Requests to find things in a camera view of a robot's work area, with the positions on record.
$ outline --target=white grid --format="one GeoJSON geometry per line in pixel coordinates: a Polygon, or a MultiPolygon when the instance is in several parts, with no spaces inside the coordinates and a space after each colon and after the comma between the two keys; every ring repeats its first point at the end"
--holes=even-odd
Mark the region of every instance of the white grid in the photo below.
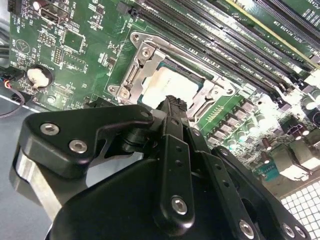
{"type": "Polygon", "coordinates": [[[304,225],[311,239],[320,240],[320,181],[287,196],[281,202],[304,225]]]}

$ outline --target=motherboard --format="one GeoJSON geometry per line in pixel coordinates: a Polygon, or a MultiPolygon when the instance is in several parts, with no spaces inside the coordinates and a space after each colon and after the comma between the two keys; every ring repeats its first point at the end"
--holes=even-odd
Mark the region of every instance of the motherboard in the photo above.
{"type": "Polygon", "coordinates": [[[8,10],[10,65],[25,72],[11,85],[44,109],[151,110],[173,95],[210,148],[228,147],[258,177],[304,181],[319,168],[318,0],[9,0],[8,10]]]}

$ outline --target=black metal bracket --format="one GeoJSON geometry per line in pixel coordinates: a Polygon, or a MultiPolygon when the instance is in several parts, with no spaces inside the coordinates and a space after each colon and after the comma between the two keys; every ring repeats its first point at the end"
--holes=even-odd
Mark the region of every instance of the black metal bracket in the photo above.
{"type": "Polygon", "coordinates": [[[31,115],[12,169],[17,190],[51,213],[50,240],[310,239],[227,149],[210,152],[171,96],[152,114],[126,105],[31,115]],[[132,152],[143,159],[85,186],[96,157],[132,152]]]}

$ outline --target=gray surface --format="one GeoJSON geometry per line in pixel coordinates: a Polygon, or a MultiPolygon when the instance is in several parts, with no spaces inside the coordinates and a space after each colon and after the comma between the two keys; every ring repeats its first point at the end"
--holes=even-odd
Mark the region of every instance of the gray surface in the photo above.
{"type": "MultiPolygon", "coordinates": [[[[1,113],[16,105],[0,98],[1,113]]],[[[0,239],[43,240],[51,224],[45,211],[14,191],[9,182],[23,119],[31,112],[22,109],[18,114],[0,119],[0,239]]]]}

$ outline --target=black cable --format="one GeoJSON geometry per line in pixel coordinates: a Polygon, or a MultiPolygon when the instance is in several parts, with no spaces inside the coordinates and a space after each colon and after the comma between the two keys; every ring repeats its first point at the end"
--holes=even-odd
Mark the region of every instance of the black cable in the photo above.
{"type": "Polygon", "coordinates": [[[7,113],[2,113],[0,114],[0,119],[4,119],[4,118],[7,118],[7,117],[10,117],[11,115],[15,114],[17,111],[19,111],[23,105],[25,104],[25,98],[24,96],[18,91],[18,90],[15,90],[13,88],[8,88],[10,91],[12,91],[14,94],[16,94],[20,99],[20,104],[18,107],[16,107],[15,109],[13,109],[12,111],[9,111],[7,113]]]}
{"type": "Polygon", "coordinates": [[[9,58],[9,53],[0,52],[0,59],[8,59],[8,58],[9,58]]]}
{"type": "Polygon", "coordinates": [[[9,52],[9,46],[6,45],[0,45],[0,52],[9,52]]]}

